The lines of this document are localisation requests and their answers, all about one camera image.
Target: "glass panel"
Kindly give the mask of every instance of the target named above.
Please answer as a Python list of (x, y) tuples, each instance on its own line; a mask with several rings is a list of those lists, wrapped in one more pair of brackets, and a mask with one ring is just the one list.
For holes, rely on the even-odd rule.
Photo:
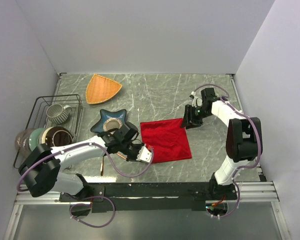
[[(91, 224), (104, 224), (111, 212), (92, 213)], [(15, 240), (280, 240), (270, 202), (240, 203), (239, 209), (221, 220), (207, 212), (190, 210), (118, 211), (110, 225), (92, 228), (70, 219), (67, 205), (25, 205)]]

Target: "orange woven tray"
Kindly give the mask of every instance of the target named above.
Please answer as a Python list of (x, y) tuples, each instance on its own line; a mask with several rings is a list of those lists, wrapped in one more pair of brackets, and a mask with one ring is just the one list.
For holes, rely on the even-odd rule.
[(110, 78), (94, 74), (86, 87), (85, 99), (88, 104), (103, 103), (116, 95), (122, 85)]

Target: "mug handle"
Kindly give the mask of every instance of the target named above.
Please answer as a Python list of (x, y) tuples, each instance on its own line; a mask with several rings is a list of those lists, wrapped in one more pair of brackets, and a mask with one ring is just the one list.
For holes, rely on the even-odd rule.
[(68, 112), (68, 114), (71, 112), (72, 107), (70, 105), (64, 105), (63, 109), (66, 110)]

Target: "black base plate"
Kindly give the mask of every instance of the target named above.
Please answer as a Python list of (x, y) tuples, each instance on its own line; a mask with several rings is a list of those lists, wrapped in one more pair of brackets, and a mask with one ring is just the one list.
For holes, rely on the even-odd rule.
[[(110, 198), (117, 211), (171, 209), (205, 211), (207, 200), (219, 200), (211, 196), (208, 182), (89, 183), (88, 185), (92, 196)], [(237, 199), (237, 194), (232, 192), (232, 189), (224, 195), (227, 200)], [(60, 195), (59, 200), (74, 202), (64, 194)], [(110, 203), (105, 199), (95, 198), (92, 203), (92, 213), (106, 211), (112, 211)]]

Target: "ceramic mug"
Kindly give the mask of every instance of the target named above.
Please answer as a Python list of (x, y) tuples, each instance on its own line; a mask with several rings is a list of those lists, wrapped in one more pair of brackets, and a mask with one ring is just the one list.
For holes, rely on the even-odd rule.
[(46, 110), (46, 115), (51, 122), (58, 125), (67, 120), (71, 110), (72, 108), (69, 105), (53, 104)]

